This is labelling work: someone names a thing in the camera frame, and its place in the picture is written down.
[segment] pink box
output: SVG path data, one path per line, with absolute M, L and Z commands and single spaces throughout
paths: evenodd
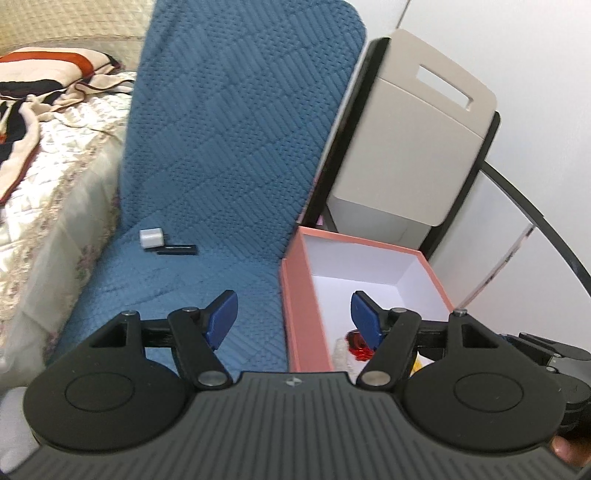
M 421 252 L 299 227 L 281 264 L 290 370 L 334 370 L 331 353 L 355 328 L 351 295 L 364 290 L 382 308 L 405 307 L 447 320 L 452 304 Z

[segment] red stripe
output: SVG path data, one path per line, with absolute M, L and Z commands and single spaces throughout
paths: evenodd
M 87 78 L 92 75 L 95 68 L 92 66 L 90 60 L 79 53 L 62 52 L 62 51 L 15 51 L 0 57 L 0 63 L 9 61 L 21 60 L 61 60 L 68 61 L 76 65 L 82 72 L 82 78 Z

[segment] screw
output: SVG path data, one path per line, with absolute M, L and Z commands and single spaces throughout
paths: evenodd
M 197 380 L 199 380 L 201 385 L 205 385 L 206 387 L 219 387 L 220 385 L 226 383 L 228 377 L 224 372 L 220 372 L 218 370 L 207 370 L 205 372 L 201 372 Z
M 372 370 L 361 375 L 361 381 L 370 387 L 382 387 L 390 383 L 391 377 L 381 370 Z

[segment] blue chair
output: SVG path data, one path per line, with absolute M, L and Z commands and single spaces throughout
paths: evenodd
M 56 350 L 121 310 L 164 318 L 235 290 L 228 371 L 285 371 L 278 269 L 365 41 L 342 0 L 158 0 L 129 117 L 121 224 Z M 162 227 L 196 257 L 155 255 Z M 148 357 L 174 368 L 168 349 Z

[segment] finger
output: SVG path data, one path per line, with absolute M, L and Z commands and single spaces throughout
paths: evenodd
M 585 466 L 591 462 L 591 439 L 566 440 L 554 437 L 552 450 L 566 463 L 574 466 Z

